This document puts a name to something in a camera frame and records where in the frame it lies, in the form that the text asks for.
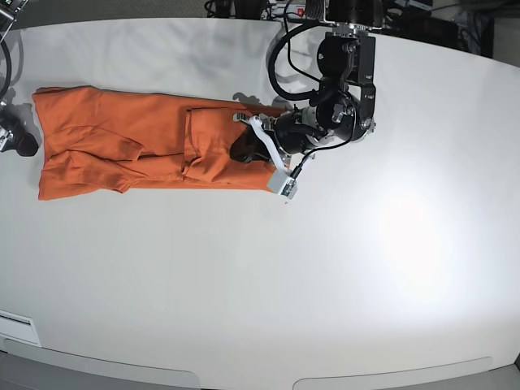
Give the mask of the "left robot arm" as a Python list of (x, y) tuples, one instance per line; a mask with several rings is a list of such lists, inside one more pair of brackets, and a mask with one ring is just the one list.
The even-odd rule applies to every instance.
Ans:
[[(283, 169), (294, 154), (302, 154), (307, 162), (319, 151), (332, 150), (332, 139), (347, 145), (375, 128), (376, 40), (369, 33), (383, 25), (382, 2), (308, 1), (303, 15), (301, 25), (286, 29), (277, 41), (266, 66), (271, 87), (280, 98), (308, 105), (293, 107), (277, 118), (259, 115), (258, 123), (237, 116), (246, 129), (232, 144), (230, 157), (239, 163), (262, 161)], [(318, 87), (290, 93), (280, 86), (275, 63), (296, 35), (318, 26), (330, 27), (316, 54), (321, 73)]]

